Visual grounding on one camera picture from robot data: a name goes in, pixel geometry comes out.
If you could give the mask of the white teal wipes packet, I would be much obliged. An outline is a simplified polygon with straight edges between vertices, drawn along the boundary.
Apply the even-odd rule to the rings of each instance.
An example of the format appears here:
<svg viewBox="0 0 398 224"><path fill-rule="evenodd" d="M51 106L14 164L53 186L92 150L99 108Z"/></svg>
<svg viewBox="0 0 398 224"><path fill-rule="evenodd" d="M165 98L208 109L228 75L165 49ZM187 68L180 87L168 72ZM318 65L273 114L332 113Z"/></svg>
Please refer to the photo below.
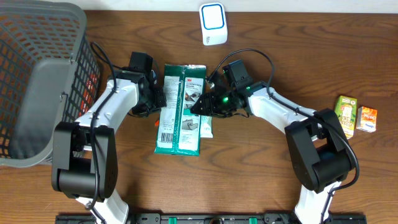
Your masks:
<svg viewBox="0 0 398 224"><path fill-rule="evenodd" d="M213 138L211 116L201 116L200 137Z"/></svg>

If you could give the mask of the green white 3M packet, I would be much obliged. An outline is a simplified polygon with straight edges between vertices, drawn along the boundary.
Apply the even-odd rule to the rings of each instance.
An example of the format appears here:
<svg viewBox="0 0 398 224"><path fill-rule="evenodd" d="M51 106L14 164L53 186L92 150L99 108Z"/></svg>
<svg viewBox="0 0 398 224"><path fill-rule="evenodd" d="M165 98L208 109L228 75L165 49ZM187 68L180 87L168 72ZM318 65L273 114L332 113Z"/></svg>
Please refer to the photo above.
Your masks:
<svg viewBox="0 0 398 224"><path fill-rule="evenodd" d="M191 108L204 92L205 77L204 65L165 65L167 106L160 112L156 154L200 154L201 116L191 113Z"/></svg>

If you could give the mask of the green snack box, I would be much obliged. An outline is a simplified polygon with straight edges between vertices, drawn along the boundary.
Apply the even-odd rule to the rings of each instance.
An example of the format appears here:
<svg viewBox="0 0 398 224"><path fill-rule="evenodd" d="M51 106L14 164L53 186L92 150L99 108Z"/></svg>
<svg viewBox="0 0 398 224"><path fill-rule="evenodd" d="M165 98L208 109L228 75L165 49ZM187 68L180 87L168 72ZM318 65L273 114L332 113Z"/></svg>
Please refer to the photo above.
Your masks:
<svg viewBox="0 0 398 224"><path fill-rule="evenodd" d="M335 103L334 111L340 121L347 139L354 135L356 123L357 99L348 96L339 96Z"/></svg>

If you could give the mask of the small orange candy box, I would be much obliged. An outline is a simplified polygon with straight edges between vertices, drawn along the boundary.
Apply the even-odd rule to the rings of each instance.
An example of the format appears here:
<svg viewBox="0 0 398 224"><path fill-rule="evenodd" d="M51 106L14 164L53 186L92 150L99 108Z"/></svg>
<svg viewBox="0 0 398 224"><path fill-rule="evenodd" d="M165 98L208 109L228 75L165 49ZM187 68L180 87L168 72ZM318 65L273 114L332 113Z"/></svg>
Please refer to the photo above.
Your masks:
<svg viewBox="0 0 398 224"><path fill-rule="evenodd" d="M362 106L358 109L356 128L373 133L376 131L377 110Z"/></svg>

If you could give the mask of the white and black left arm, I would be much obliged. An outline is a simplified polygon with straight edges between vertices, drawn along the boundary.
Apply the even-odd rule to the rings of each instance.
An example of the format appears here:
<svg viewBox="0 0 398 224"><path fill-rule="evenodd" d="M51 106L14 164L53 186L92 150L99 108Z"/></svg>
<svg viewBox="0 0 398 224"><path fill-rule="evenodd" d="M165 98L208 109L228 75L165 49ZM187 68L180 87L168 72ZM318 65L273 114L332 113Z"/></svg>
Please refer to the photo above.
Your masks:
<svg viewBox="0 0 398 224"><path fill-rule="evenodd" d="M129 220L129 205L116 190L115 135L127 115L144 118L166 105L153 62L133 52L128 66L112 68L105 91L85 114L54 129L52 187L83 204L93 223Z"/></svg>

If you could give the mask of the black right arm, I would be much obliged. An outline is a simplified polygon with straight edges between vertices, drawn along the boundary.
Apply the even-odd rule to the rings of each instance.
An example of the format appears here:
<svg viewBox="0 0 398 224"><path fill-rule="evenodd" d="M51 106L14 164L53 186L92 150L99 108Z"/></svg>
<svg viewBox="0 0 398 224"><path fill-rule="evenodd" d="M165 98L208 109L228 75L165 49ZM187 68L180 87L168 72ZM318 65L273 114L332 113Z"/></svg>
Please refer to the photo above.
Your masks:
<svg viewBox="0 0 398 224"><path fill-rule="evenodd" d="M230 118L245 110L245 116L267 121L287 140L296 177L301 183L294 208L297 223L328 223L336 191L349 187L342 182L358 160L349 145L336 113L302 107L278 94L269 82L254 82L242 60L223 67L226 81L215 75L214 90L191 107L193 114Z"/></svg>

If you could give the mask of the grey plastic mesh basket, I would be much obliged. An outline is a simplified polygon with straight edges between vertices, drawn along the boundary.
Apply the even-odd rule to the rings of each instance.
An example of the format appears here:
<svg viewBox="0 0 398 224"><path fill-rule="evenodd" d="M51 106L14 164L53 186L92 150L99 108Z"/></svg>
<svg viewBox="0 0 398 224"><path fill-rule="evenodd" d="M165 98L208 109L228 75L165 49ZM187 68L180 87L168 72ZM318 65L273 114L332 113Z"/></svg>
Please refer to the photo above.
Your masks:
<svg viewBox="0 0 398 224"><path fill-rule="evenodd" d="M92 105L100 69L75 4L1 2L1 165L52 161L53 131Z"/></svg>

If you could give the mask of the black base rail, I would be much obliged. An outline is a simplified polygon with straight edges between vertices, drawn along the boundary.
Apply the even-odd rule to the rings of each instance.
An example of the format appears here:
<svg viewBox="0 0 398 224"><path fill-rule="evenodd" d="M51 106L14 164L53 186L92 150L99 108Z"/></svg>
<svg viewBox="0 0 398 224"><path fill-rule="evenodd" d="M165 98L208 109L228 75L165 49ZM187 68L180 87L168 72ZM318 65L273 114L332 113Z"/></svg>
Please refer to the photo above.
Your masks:
<svg viewBox="0 0 398 224"><path fill-rule="evenodd" d="M96 223L94 215L57 215L56 224ZM263 215L161 215L158 213L132 214L131 224L291 224L300 223L292 213L265 213ZM327 224L367 224L365 215L330 214Z"/></svg>

